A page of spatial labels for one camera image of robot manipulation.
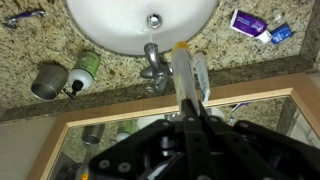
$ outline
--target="faucet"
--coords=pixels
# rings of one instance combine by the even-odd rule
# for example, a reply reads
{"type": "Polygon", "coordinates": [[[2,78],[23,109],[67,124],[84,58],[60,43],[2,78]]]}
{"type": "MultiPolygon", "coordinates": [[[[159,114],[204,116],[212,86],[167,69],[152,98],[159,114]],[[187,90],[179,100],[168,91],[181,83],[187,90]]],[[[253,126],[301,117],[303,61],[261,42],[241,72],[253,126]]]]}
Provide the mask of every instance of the faucet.
{"type": "Polygon", "coordinates": [[[158,45],[155,43],[147,43],[144,46],[144,52],[150,66],[141,70],[140,76],[146,79],[154,79],[154,91],[164,91],[172,68],[168,63],[161,63],[159,59],[158,45]]]}

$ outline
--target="faucet handle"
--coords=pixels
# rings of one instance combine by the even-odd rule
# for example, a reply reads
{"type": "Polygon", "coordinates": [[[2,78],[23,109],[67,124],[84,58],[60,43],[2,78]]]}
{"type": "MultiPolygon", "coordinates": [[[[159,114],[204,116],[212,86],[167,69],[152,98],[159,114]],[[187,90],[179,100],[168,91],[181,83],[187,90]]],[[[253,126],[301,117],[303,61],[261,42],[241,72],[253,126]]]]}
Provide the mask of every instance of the faucet handle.
{"type": "Polygon", "coordinates": [[[153,79],[153,69],[151,66],[144,68],[140,71],[140,76],[145,79],[153,79]]]}
{"type": "Polygon", "coordinates": [[[154,90],[155,92],[161,92],[166,89],[167,86],[167,77],[163,75],[156,76],[154,78],[154,90]]]}

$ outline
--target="screw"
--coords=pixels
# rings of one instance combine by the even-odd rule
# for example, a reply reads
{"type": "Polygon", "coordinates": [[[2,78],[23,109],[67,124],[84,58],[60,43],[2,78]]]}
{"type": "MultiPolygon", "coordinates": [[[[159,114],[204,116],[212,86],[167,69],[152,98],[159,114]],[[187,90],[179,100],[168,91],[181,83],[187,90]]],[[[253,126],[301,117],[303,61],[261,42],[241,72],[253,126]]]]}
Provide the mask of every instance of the screw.
{"type": "Polygon", "coordinates": [[[106,169],[106,168],[108,168],[109,166],[110,166],[110,162],[109,162],[108,160],[106,160],[106,159],[100,161],[100,163],[99,163],[99,167],[100,167],[101,169],[106,169]]]}
{"type": "Polygon", "coordinates": [[[193,117],[188,117],[189,121],[195,121],[195,119],[193,117]]]}
{"type": "Polygon", "coordinates": [[[118,166],[118,170],[121,173],[129,172],[130,169],[131,169],[131,165],[129,163],[127,163],[127,162],[120,163],[119,166],[118,166]]]}
{"type": "Polygon", "coordinates": [[[200,175],[197,177],[197,180],[211,180],[211,179],[206,175],[200,175]]]}
{"type": "Polygon", "coordinates": [[[243,128],[249,127],[249,125],[247,123],[240,123],[240,126],[243,127],[243,128]]]}
{"type": "Polygon", "coordinates": [[[214,118],[214,117],[211,117],[210,120],[213,121],[213,122],[218,122],[218,120],[216,118],[214,118]]]}
{"type": "Polygon", "coordinates": [[[169,126],[169,123],[168,122],[163,122],[162,125],[169,126]]]}

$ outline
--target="yellow part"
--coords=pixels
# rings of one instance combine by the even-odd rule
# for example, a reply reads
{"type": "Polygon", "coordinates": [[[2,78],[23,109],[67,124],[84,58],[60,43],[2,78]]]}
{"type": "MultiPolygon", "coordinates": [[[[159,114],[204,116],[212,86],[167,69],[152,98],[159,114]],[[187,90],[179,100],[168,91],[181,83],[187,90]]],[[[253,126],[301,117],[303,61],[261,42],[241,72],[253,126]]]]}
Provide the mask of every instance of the yellow part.
{"type": "Polygon", "coordinates": [[[173,54],[177,49],[184,48],[190,53],[190,47],[184,41],[178,42],[172,49],[171,53],[173,54]]]}
{"type": "Polygon", "coordinates": [[[81,180],[88,180],[89,179],[89,174],[88,173],[83,173],[81,175],[81,180]]]}

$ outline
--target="white tube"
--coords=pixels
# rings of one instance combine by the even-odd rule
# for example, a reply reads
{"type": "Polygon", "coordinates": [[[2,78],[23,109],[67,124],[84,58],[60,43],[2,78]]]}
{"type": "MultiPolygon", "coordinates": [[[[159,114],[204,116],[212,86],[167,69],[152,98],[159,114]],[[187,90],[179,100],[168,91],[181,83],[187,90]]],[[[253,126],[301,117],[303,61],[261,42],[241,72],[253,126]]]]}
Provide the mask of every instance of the white tube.
{"type": "Polygon", "coordinates": [[[200,88],[202,92],[202,104],[207,105],[210,96],[210,83],[208,77],[208,69],[204,54],[196,53],[193,55],[193,67],[196,69],[200,88]]]}

